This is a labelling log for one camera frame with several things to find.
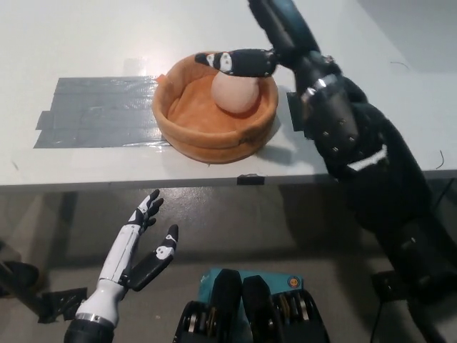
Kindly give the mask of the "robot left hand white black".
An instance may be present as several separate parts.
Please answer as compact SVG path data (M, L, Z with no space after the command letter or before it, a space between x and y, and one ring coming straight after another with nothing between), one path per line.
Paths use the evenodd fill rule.
M107 327L119 322L119 303L130 289L139 292L155 279L174 259L179 241L179 227L170 226L160 245L132 265L141 235L155 224L155 215L164 200L154 190L135 208L111 246L93 294L76 310L76 318Z

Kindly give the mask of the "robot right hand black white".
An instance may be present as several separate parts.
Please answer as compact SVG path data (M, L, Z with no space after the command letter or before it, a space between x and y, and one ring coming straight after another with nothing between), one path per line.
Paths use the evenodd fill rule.
M338 71L329 71L308 24L292 1L250 1L258 25L272 48L198 53L194 61L229 76L266 78L278 65L290 69L299 95L311 97L341 90Z

